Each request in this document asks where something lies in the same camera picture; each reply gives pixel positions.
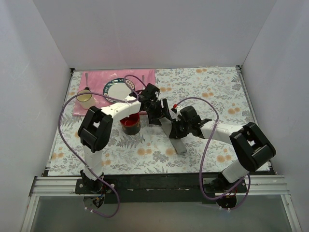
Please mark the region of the grey cloth napkin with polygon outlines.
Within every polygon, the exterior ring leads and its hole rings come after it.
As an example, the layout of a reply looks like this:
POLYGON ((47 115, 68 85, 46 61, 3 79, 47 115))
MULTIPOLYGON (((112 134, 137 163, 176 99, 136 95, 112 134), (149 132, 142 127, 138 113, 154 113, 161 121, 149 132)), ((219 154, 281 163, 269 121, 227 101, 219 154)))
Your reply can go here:
MULTIPOLYGON (((172 129, 172 125, 171 125, 171 121, 166 119, 166 118, 162 118, 160 119, 161 122, 161 128, 163 129, 164 133, 166 134, 166 136, 169 138, 169 135, 171 133, 171 129, 172 129)), ((177 154, 183 154, 187 151, 184 143, 182 142, 181 139, 172 139, 169 138, 170 142, 172 143, 173 147, 176 150, 177 154)))

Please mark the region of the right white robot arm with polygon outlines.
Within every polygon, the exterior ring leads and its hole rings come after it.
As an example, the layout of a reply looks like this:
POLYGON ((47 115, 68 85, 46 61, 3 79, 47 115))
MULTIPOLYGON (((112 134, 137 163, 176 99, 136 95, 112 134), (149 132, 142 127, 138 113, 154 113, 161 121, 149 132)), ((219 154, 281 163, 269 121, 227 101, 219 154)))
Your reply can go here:
POLYGON ((209 190, 229 192, 247 174, 257 171, 276 155, 276 150, 257 124, 249 122, 244 126, 218 123, 201 119, 192 106, 172 108, 176 117, 171 121, 171 139, 181 139, 188 134, 212 139, 233 147, 237 160, 223 169, 217 177, 202 187, 209 190))

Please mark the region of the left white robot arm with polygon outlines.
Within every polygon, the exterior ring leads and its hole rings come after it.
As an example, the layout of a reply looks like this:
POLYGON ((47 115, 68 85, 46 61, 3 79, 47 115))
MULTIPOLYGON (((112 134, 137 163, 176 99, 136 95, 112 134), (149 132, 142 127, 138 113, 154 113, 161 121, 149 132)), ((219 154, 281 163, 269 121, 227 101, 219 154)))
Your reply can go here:
POLYGON ((160 120, 171 120, 167 99, 160 100, 159 88, 148 84, 145 89, 131 92, 124 99, 102 108, 92 106, 88 109, 78 135, 84 147, 85 168, 81 171, 84 186, 92 193, 102 190, 103 176, 101 166, 102 150, 108 144, 112 126, 120 122, 127 135, 139 133, 140 112, 146 112, 149 123, 161 125, 160 120))

